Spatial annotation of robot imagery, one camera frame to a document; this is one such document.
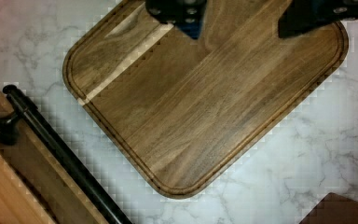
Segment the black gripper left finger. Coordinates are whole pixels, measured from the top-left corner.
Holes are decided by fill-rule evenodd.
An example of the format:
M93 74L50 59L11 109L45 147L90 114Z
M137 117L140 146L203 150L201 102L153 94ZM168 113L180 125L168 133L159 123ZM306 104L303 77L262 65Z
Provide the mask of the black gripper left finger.
M173 24L185 35L197 40L207 0L145 0L146 11L158 22Z

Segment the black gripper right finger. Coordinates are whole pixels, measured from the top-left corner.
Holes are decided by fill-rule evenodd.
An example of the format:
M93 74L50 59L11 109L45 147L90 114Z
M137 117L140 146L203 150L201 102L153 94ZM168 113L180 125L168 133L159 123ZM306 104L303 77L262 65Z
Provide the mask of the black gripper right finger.
M303 35L347 19L358 20L358 0L293 0L278 20L278 37Z

